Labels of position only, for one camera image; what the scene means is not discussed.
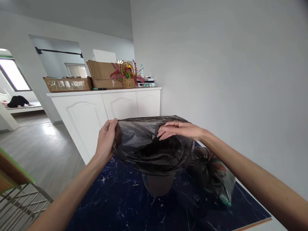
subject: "cardboard box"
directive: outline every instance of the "cardboard box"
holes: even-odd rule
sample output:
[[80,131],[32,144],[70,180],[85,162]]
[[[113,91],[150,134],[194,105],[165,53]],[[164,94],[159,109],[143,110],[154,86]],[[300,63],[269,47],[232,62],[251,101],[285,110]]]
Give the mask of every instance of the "cardboard box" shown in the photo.
[[107,88],[116,89],[123,88],[122,82],[119,80],[95,80],[93,79],[93,85],[95,88]]
[[123,88],[122,82],[119,80],[112,81],[110,75],[115,72],[112,63],[102,63],[88,60],[87,65],[93,80],[95,88]]
[[68,78],[60,79],[52,77],[43,77],[50,92],[67,92],[67,91],[90,91],[93,89],[92,79],[86,78]]

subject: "yellow flower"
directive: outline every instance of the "yellow flower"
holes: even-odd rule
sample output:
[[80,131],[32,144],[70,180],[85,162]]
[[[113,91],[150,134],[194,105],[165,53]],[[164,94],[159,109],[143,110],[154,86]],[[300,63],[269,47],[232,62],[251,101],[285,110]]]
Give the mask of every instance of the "yellow flower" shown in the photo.
[[127,64],[127,68],[133,69],[131,65]]

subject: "gray floor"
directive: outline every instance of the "gray floor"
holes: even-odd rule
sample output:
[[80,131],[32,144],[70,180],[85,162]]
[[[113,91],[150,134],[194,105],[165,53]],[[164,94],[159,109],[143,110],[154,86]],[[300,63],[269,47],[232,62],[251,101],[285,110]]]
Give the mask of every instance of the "gray floor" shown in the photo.
[[12,116],[21,127],[50,123],[44,110],[13,113]]
[[0,133],[0,146],[53,199],[85,166],[63,123],[30,125]]

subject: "white cabinet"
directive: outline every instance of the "white cabinet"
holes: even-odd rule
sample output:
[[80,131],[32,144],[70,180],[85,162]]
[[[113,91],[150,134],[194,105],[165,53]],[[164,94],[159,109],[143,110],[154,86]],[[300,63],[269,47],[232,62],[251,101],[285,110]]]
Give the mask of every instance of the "white cabinet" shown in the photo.
[[82,159],[95,154],[98,133],[108,119],[160,115],[161,88],[49,93]]
[[102,95],[52,97],[85,164],[95,154],[98,133],[108,120]]
[[138,117],[136,92],[103,94],[108,119]]
[[138,117],[160,115],[160,90],[137,91]]

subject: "black trash bag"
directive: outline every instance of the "black trash bag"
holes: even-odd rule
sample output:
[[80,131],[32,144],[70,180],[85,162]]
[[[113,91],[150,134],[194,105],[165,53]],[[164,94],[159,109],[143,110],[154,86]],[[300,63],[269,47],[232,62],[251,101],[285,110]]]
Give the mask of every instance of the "black trash bag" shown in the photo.
[[118,120],[115,155],[146,175],[168,176],[185,169],[191,162],[195,141],[179,135],[160,141],[158,129],[168,121],[187,122],[176,115]]
[[195,147],[186,172],[205,191],[213,193],[224,205],[231,206],[235,176],[208,148]]

